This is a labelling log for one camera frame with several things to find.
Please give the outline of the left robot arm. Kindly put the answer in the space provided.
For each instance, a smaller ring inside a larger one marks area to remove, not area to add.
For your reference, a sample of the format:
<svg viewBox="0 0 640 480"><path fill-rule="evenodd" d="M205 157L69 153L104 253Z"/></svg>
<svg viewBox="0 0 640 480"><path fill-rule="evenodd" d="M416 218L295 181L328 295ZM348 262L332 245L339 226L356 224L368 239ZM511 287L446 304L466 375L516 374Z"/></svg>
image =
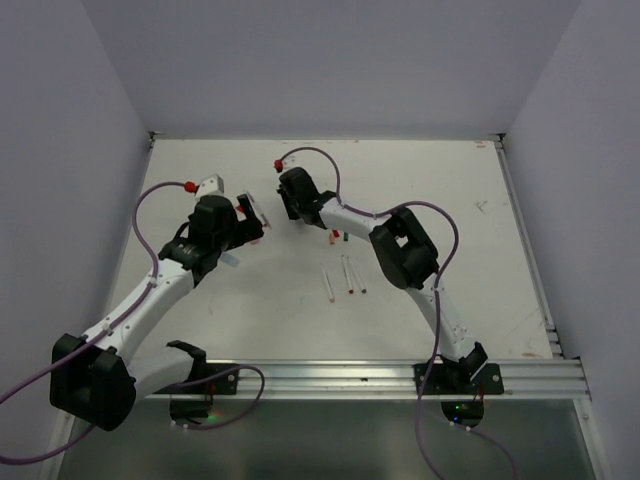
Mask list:
<svg viewBox="0 0 640 480"><path fill-rule="evenodd" d="M157 263L105 319L75 337L63 335L52 350L50 403L104 431L119 427L134 404L163 389L193 393L236 378L237 364L210 367L204 350L183 341L155 357L135 354L159 321L191 293L227 251L262 238L261 219L248 193L235 202L201 197Z"/></svg>

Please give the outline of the pink marker pen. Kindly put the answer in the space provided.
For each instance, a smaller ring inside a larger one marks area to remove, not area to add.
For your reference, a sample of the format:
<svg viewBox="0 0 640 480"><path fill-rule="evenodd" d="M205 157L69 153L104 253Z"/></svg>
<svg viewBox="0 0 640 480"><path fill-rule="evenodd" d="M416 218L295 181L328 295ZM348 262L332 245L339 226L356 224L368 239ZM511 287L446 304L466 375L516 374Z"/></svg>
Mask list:
<svg viewBox="0 0 640 480"><path fill-rule="evenodd" d="M328 272L325 268L325 266L321 263L320 264L320 269L321 269L321 273L322 273L322 278L323 278L323 283L325 286L325 290L327 293L327 297L330 303L335 303L335 294L333 292L333 288L329 279L329 275Z"/></svg>

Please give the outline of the red marker pen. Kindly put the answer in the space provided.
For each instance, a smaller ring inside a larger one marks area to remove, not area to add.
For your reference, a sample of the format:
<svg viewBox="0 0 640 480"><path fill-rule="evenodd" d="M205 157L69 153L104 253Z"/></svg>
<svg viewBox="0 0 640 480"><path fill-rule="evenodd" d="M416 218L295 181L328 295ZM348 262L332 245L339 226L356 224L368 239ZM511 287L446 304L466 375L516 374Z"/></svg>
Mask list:
<svg viewBox="0 0 640 480"><path fill-rule="evenodd" d="M353 295L355 293L355 290L354 290L354 285L353 285L353 280L352 280L352 276L351 276L351 273L350 273L350 269L349 269L349 266L348 266L348 260L347 260L345 255L341 256L341 264L342 264L342 268L343 268L343 272L344 272L344 276L345 276L345 281L346 281L346 285L347 285L348 294Z"/></svg>

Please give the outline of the clear white pen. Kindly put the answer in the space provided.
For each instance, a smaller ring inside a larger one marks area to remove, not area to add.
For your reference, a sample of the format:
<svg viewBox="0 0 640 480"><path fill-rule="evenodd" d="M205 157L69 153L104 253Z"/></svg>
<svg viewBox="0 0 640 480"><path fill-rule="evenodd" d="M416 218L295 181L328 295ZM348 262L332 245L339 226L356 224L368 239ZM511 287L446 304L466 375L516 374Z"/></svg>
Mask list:
<svg viewBox="0 0 640 480"><path fill-rule="evenodd" d="M255 199L255 197L248 191L248 190L244 190L243 193L247 196L255 214L256 217L260 220L262 226L264 229L270 229L271 228L271 223L268 220L266 214L264 213L263 209L260 207L259 203L257 202L257 200Z"/></svg>

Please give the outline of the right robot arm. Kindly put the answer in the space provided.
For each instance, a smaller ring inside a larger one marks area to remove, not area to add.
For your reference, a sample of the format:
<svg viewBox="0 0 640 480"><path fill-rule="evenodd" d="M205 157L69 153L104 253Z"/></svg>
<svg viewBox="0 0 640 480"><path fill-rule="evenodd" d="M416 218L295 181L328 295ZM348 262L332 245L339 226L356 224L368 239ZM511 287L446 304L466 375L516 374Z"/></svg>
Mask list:
<svg viewBox="0 0 640 480"><path fill-rule="evenodd" d="M442 364L432 384L440 381L461 394L480 382L488 356L445 289L442 273L450 261L438 261L435 244L407 206L381 214L357 212L340 204L335 192L319 192L301 167L281 173L277 192L291 220L341 231L371 244L386 280L410 296L438 337Z"/></svg>

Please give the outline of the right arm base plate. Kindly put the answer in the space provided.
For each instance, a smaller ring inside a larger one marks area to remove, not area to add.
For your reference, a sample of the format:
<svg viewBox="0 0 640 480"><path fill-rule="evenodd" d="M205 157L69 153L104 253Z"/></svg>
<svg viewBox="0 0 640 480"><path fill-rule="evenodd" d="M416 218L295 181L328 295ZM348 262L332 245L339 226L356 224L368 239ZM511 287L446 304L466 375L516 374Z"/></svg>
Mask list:
<svg viewBox="0 0 640 480"><path fill-rule="evenodd" d="M435 363L423 390L424 395L502 395L505 387L496 363L486 363L471 379L453 366Z"/></svg>

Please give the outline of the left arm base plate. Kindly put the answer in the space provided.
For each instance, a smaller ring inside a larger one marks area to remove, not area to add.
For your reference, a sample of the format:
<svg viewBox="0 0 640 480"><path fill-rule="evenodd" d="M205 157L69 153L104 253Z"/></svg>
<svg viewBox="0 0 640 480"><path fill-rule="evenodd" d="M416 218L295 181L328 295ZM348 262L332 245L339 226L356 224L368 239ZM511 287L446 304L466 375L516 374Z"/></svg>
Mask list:
<svg viewBox="0 0 640 480"><path fill-rule="evenodd" d="M234 367L234 364L206 363L197 374L189 378L190 382L201 380L201 383L190 386L189 390L206 396L235 395L237 393L238 373L230 371L222 375L222 372L232 367Z"/></svg>

